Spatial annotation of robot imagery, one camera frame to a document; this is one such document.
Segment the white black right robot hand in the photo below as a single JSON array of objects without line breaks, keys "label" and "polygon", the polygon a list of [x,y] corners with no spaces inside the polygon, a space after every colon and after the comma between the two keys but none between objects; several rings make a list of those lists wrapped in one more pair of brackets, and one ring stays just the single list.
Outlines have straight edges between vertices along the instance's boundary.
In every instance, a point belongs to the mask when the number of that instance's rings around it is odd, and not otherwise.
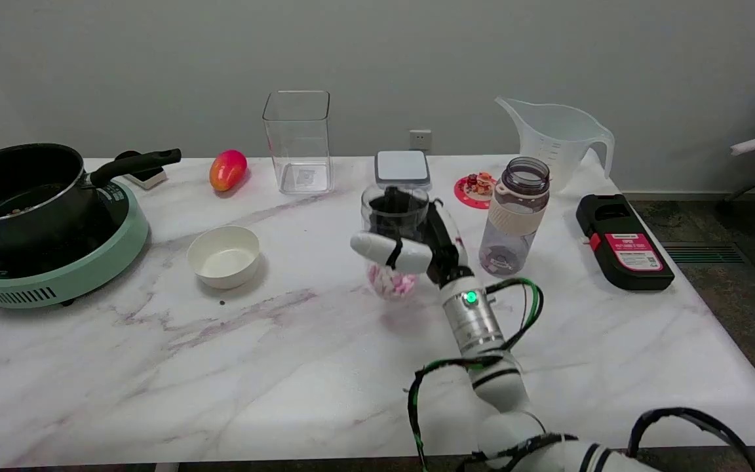
[{"label": "white black right robot hand", "polygon": [[452,216],[426,191],[369,186],[360,195],[360,215],[364,228],[351,236],[350,246],[375,266],[425,274],[438,287],[473,276]]}]

